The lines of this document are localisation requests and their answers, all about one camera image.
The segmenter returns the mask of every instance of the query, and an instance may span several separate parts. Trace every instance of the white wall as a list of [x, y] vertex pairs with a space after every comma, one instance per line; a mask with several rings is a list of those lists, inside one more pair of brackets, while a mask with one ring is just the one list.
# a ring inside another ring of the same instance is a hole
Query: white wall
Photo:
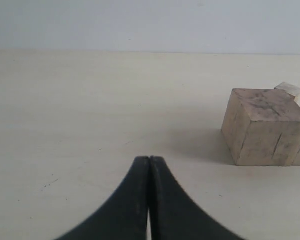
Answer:
[[300, 54], [300, 0], [0, 0], [0, 48]]

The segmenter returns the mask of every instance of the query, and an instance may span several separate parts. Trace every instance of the table surface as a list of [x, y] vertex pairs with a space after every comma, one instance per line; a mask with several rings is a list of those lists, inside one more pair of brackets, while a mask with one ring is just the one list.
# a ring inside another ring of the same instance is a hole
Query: table surface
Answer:
[[244, 238], [300, 240], [300, 167], [234, 166], [220, 131], [233, 88], [281, 82], [300, 56], [0, 49], [0, 240], [62, 235], [139, 155]]

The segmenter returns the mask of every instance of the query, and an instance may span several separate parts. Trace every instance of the white table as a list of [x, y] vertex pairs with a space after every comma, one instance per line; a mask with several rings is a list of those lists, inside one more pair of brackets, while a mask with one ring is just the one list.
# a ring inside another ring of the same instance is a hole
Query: white table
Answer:
[[0, 49], [0, 240], [75, 227], [138, 155], [241, 236], [300, 240], [300, 167], [234, 166], [220, 132], [232, 88], [284, 81], [300, 56]]

